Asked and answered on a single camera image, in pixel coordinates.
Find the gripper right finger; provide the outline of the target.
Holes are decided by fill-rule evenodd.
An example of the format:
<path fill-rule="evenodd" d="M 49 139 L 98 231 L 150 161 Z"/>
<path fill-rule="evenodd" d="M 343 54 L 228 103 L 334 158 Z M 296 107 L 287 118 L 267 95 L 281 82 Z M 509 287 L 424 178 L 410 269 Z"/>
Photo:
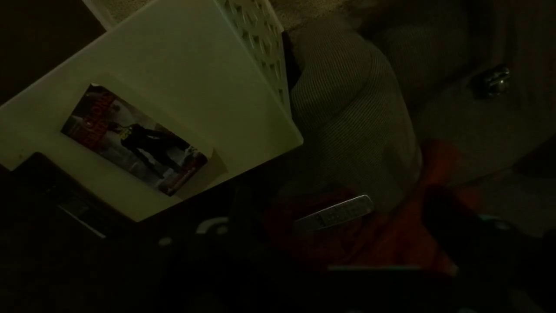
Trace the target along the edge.
<path fill-rule="evenodd" d="M 429 186 L 421 221 L 457 266 L 457 304 L 473 313 L 516 313 L 510 292 L 519 290 L 545 313 L 556 313 L 556 228 L 523 233 L 472 211 L 444 186 Z"/>

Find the round metal knob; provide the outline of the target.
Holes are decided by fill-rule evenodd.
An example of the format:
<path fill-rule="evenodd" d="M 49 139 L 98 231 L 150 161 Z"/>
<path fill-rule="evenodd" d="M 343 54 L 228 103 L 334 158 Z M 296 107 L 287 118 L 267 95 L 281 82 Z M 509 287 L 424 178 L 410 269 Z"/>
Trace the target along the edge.
<path fill-rule="evenodd" d="M 474 75 L 470 79 L 473 97 L 475 99 L 489 99 L 507 93 L 510 78 L 509 67 L 504 64 Z"/>

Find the white plastic lattice shelf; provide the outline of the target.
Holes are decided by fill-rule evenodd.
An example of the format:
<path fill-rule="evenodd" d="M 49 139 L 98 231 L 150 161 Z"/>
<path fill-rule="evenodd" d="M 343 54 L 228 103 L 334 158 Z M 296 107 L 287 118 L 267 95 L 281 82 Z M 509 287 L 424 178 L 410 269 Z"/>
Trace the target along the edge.
<path fill-rule="evenodd" d="M 151 0 L 0 105 L 0 165 L 42 153 L 136 222 L 260 166 L 303 143 L 281 30 L 267 0 Z M 211 162 L 166 196 L 62 135 L 90 83 Z"/>

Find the grey corduroy cushion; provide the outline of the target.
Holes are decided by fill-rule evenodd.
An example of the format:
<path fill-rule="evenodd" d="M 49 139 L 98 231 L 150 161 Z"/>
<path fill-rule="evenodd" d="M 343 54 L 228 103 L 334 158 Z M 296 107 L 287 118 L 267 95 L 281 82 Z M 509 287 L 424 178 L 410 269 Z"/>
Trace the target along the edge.
<path fill-rule="evenodd" d="M 298 42 L 301 75 L 291 113 L 304 142 L 287 155 L 280 192 L 367 194 L 393 210 L 415 184 L 421 150 L 386 56 L 343 18 L 309 24 Z"/>

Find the black electronic box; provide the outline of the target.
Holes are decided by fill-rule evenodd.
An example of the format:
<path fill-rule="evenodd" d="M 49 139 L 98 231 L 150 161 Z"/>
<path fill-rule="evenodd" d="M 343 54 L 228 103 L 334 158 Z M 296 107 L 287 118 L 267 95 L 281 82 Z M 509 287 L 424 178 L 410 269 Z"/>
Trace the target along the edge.
<path fill-rule="evenodd" d="M 32 154 L 12 170 L 12 174 L 100 238 L 117 238 L 132 228 L 130 218 L 82 186 L 42 153 Z"/>

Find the silver remote control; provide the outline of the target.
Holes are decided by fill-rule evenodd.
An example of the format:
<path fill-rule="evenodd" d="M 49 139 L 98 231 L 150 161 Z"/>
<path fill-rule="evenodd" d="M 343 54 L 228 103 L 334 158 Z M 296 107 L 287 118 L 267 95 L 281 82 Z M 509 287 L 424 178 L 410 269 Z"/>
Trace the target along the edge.
<path fill-rule="evenodd" d="M 371 198 L 362 194 L 296 220 L 293 223 L 293 229 L 298 233 L 323 230 L 366 216 L 372 213 L 374 209 L 375 204 Z"/>

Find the orange cloth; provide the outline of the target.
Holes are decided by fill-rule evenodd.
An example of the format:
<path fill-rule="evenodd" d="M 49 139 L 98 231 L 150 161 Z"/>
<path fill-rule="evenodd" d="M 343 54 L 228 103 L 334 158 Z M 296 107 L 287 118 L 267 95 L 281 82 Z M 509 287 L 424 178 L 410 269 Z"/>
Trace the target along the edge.
<path fill-rule="evenodd" d="M 310 233 L 294 230 L 294 220 L 335 200 L 347 200 L 346 188 L 332 193 L 274 202 L 263 215 L 270 242 L 295 265 L 312 272 L 363 268 L 417 269 L 455 276 L 457 266 L 433 240 L 421 221 L 428 186 L 447 186 L 461 160 L 459 150 L 431 140 L 421 146 L 424 166 L 405 200 L 389 213 L 373 212 L 339 226 Z"/>

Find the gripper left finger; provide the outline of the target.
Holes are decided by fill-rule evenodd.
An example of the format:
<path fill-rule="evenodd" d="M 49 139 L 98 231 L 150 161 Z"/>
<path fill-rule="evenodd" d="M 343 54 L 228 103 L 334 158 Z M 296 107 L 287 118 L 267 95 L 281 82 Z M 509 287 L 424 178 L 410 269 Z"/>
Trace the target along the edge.
<path fill-rule="evenodd" d="M 263 233 L 260 194 L 241 184 L 192 200 L 168 234 L 153 313 L 304 313 L 296 267 Z"/>

